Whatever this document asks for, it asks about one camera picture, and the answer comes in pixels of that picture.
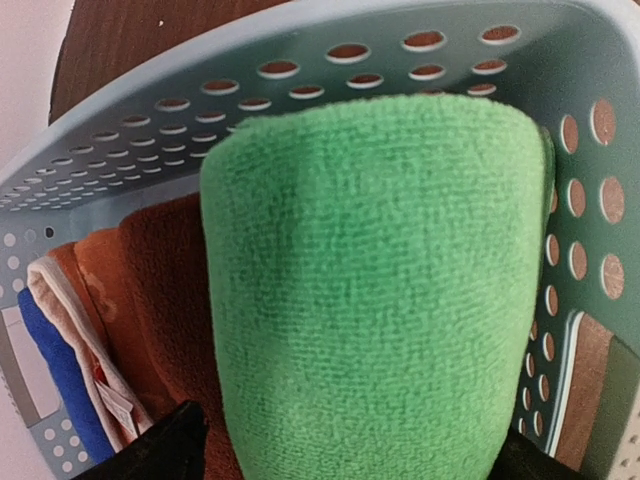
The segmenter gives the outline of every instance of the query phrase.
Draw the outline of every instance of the orange towel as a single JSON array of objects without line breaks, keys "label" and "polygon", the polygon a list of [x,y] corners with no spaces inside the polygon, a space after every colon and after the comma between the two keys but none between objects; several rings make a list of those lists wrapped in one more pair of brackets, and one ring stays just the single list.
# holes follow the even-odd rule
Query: orange towel
[{"label": "orange towel", "polygon": [[140,336],[129,267],[118,229],[101,230],[75,244],[49,252],[71,282],[96,330],[103,330],[108,353],[153,421],[178,404],[153,369]]},{"label": "orange towel", "polygon": [[197,401],[209,422],[205,478],[240,480],[222,412],[199,195],[136,212],[119,235],[151,362],[176,402]]}]

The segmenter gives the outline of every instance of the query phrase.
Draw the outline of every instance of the brown towel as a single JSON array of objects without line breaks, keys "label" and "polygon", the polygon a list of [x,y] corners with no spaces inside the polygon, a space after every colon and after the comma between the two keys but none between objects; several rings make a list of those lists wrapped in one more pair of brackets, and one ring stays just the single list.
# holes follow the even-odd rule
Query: brown towel
[{"label": "brown towel", "polygon": [[134,213],[119,236],[151,362],[174,400],[200,403],[209,422],[205,478],[242,479],[222,412],[199,195]]}]

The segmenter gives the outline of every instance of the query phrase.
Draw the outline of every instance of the laundry basket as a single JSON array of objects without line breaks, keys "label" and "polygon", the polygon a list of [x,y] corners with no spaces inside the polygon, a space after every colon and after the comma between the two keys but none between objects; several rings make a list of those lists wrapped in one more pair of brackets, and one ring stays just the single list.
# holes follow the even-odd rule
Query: laundry basket
[{"label": "laundry basket", "polygon": [[640,9],[629,0],[309,0],[154,58],[1,173],[0,366],[58,478],[90,460],[64,405],[40,398],[46,367],[16,333],[27,264],[197,190],[202,158],[243,118],[421,92],[488,96],[552,133],[555,201],[513,426],[555,453],[587,312],[616,339],[583,470],[640,475]]}]

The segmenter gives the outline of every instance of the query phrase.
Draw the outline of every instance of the black object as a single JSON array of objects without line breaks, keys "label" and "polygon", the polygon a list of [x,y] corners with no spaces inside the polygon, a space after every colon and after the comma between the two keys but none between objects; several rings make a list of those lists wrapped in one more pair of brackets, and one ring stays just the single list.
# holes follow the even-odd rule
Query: black object
[{"label": "black object", "polygon": [[200,405],[185,402],[116,456],[75,480],[202,480],[208,430]]},{"label": "black object", "polygon": [[512,428],[487,480],[586,480]]}]

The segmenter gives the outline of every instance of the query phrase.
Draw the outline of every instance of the green microfiber cloth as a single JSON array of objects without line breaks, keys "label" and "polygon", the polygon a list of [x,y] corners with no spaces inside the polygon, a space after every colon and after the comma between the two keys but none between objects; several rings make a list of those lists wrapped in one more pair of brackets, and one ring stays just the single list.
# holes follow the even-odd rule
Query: green microfiber cloth
[{"label": "green microfiber cloth", "polygon": [[551,171],[511,107],[390,97],[244,122],[201,178],[247,480],[485,479],[533,318]]}]

